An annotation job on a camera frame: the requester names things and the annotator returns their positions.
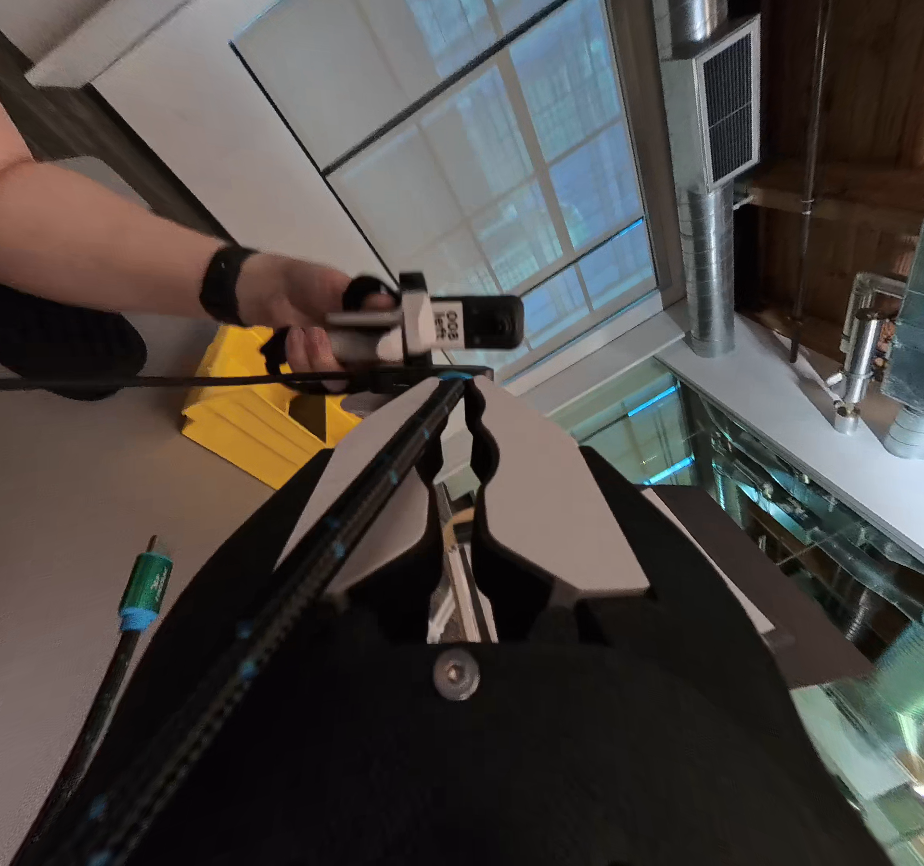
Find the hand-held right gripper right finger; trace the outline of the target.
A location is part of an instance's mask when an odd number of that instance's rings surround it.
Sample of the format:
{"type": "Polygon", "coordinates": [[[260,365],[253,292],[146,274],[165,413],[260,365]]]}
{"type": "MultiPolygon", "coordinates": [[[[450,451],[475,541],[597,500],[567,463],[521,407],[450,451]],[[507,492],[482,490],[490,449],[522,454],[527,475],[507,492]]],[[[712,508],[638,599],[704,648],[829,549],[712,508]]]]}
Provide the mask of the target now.
{"type": "Polygon", "coordinates": [[[564,606],[638,597],[650,583],[578,444],[491,381],[468,381],[471,467],[479,480],[470,556],[499,637],[526,637],[553,598],[564,606]]]}

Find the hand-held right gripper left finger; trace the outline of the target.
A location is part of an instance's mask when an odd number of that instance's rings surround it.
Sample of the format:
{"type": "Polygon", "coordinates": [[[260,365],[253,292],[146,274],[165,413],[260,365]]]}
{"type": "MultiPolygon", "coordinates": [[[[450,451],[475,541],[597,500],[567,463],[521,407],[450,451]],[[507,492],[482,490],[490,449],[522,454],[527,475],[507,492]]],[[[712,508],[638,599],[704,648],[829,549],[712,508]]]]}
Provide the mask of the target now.
{"type": "MultiPolygon", "coordinates": [[[[422,408],[436,390],[435,384],[419,384],[365,418],[334,449],[316,488],[286,542],[278,566],[321,516],[377,456],[400,428],[422,408]]],[[[416,470],[399,484],[362,541],[346,559],[327,589],[343,595],[391,561],[418,545],[426,532],[430,491],[416,470]]]]}

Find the black square hdmi adapter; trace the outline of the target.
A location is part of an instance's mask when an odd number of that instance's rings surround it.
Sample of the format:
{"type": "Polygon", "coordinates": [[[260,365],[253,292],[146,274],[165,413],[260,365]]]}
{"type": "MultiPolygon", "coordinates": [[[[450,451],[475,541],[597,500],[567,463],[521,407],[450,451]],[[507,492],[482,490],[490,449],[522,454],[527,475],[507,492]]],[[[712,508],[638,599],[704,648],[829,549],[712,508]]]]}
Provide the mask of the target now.
{"type": "Polygon", "coordinates": [[[335,394],[352,395],[368,392],[397,396],[428,378],[470,379],[479,375],[489,380],[494,379],[494,371],[487,366],[432,364],[371,368],[343,375],[337,374],[334,378],[323,379],[322,382],[333,384],[336,388],[335,394]]]}

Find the person's left forearm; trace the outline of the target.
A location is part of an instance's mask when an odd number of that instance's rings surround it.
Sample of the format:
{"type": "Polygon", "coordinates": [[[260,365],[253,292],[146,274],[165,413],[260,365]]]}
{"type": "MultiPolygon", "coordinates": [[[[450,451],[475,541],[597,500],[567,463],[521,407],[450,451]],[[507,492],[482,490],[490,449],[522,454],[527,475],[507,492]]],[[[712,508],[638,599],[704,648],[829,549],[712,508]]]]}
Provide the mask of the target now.
{"type": "Polygon", "coordinates": [[[1,109],[1,284],[71,306],[207,318],[219,240],[75,171],[40,163],[1,109]]]}

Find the person's left hand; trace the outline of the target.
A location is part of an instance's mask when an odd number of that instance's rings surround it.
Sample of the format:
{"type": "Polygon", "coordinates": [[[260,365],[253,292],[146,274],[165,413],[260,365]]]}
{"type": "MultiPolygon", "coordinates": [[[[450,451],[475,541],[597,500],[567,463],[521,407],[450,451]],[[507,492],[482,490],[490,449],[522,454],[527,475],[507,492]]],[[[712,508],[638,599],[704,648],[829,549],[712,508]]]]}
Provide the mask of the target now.
{"type": "Polygon", "coordinates": [[[343,310],[351,277],[331,267],[276,255],[255,255],[237,279],[237,313],[248,327],[287,330],[285,361],[294,373],[342,372],[326,333],[343,310]]]}

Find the yellow plastic floor sign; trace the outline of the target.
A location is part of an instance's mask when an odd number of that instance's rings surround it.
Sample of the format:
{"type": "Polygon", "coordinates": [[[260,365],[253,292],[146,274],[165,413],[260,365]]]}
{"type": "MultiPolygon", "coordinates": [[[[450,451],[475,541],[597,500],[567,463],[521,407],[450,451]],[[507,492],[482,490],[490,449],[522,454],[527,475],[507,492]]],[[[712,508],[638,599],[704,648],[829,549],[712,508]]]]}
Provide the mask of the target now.
{"type": "Polygon", "coordinates": [[[181,432],[277,490],[359,425],[361,418],[344,410],[343,401],[300,399],[282,384],[195,388],[182,410],[181,432]]]}

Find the large gridded window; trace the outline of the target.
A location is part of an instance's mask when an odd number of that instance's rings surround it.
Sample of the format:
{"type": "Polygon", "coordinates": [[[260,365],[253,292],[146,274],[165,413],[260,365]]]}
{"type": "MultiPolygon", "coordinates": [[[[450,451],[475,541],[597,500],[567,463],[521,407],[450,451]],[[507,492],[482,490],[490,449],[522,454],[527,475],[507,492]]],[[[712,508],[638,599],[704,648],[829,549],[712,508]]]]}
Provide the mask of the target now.
{"type": "Polygon", "coordinates": [[[503,378],[648,313],[653,231],[606,0],[279,0],[231,41],[390,275],[519,297],[503,378]]]}

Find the black wristband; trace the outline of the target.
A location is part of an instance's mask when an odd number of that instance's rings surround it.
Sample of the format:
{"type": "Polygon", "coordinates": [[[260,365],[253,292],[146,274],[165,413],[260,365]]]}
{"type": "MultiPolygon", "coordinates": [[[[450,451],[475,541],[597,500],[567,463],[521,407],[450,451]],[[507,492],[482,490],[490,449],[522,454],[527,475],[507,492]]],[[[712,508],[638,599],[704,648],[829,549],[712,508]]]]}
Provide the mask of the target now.
{"type": "Polygon", "coordinates": [[[238,245],[224,245],[214,251],[204,270],[199,295],[202,310],[214,322],[248,327],[240,315],[237,283],[245,264],[258,254],[255,249],[238,245]]]}

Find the dark grey board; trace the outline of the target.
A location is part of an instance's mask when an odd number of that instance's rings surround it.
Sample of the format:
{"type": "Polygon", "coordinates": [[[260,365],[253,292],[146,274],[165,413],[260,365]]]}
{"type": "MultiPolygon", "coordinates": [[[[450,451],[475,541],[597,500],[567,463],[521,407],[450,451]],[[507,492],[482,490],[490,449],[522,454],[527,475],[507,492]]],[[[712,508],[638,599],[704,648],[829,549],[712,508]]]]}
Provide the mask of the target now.
{"type": "Polygon", "coordinates": [[[720,572],[773,654],[788,687],[872,675],[872,663],[705,491],[655,485],[642,487],[641,493],[683,529],[720,572]]]}

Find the person's dark clothing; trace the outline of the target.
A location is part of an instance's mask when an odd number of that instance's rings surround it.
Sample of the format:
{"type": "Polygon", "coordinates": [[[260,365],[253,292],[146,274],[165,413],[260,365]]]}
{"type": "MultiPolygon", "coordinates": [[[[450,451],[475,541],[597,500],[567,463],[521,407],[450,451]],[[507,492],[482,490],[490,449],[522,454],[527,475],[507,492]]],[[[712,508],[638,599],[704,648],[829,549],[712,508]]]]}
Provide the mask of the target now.
{"type": "Polygon", "coordinates": [[[92,378],[138,375],[148,358],[144,338],[121,314],[63,305],[1,288],[1,364],[26,379],[74,378],[81,387],[53,388],[62,398],[98,401],[111,386],[92,378]]]}

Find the white vent grille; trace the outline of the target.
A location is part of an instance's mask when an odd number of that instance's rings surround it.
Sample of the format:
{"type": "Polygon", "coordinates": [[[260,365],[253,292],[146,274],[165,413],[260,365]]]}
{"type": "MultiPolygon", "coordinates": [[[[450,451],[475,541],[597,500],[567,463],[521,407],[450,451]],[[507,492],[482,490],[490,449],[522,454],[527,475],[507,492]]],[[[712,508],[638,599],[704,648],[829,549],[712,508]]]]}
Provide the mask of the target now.
{"type": "Polygon", "coordinates": [[[676,188],[714,191],[759,160],[761,16],[662,62],[676,188]]]}

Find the shiny metal cylinder fixture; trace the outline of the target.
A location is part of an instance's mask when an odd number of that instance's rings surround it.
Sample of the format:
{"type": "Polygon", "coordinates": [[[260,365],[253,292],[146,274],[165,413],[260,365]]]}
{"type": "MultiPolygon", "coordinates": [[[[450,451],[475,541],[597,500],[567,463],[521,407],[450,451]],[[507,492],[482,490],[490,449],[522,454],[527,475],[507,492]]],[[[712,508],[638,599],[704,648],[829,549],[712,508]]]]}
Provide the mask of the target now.
{"type": "Polygon", "coordinates": [[[880,310],[877,300],[883,297],[901,301],[906,287],[906,276],[895,278],[870,272],[855,276],[839,347],[845,355],[843,367],[824,380],[836,395],[834,430],[838,433],[852,434],[860,427],[860,406],[872,381],[884,325],[893,318],[880,310]]]}

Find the thin dark ceiling pipe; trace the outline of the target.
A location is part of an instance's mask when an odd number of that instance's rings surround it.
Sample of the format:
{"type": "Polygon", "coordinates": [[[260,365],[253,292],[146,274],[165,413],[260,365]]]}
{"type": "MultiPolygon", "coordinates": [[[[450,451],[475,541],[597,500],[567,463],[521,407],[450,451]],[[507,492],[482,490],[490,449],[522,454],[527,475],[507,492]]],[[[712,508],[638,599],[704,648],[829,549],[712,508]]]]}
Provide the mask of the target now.
{"type": "Polygon", "coordinates": [[[806,132],[806,156],[800,199],[800,232],[797,259],[796,294],[791,312],[792,337],[790,339],[788,362],[795,364],[801,346],[804,305],[808,286],[808,255],[811,226],[816,199],[819,143],[821,134],[821,107],[826,72],[827,42],[832,15],[833,0],[819,0],[815,39],[812,54],[812,73],[808,124],[806,132]]]}

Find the silver ventilation duct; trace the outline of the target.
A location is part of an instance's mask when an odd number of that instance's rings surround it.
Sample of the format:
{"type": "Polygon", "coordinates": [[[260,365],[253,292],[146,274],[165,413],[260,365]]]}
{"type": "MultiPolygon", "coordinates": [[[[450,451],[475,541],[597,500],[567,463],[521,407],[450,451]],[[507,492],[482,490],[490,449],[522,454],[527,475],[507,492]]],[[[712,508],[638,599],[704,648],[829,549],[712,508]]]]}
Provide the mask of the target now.
{"type": "Polygon", "coordinates": [[[728,0],[652,0],[689,319],[699,357],[733,351],[732,190],[710,174],[701,55],[728,25],[728,0]]]}

